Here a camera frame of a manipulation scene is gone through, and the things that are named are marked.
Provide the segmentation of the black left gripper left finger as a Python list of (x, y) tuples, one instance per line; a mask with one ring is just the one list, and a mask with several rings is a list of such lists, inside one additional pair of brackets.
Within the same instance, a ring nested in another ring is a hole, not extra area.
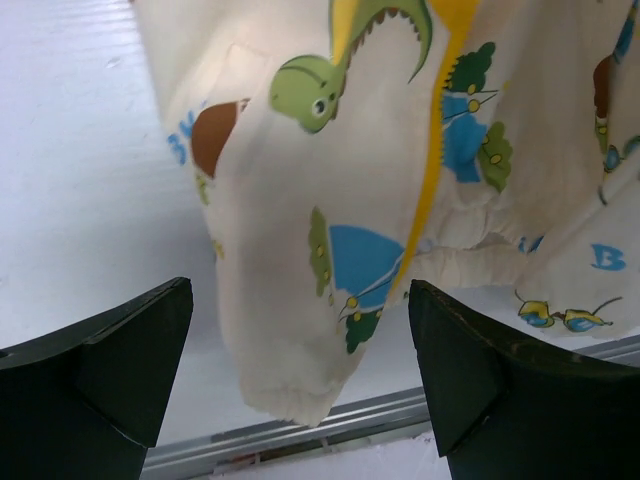
[(177, 277), (1, 351), (4, 479), (137, 479), (156, 446), (193, 312)]

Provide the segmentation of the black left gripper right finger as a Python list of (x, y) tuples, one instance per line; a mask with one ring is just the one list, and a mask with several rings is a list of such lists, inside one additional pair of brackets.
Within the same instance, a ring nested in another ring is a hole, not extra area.
[(639, 371), (538, 340), (412, 282), (436, 446), (455, 479), (635, 479)]

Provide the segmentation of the yellow dinosaur print kids jacket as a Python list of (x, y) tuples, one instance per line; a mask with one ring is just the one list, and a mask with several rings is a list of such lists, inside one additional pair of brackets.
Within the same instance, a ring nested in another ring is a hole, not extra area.
[(137, 1), (251, 408), (315, 426), (414, 280), (639, 330), (635, 1)]

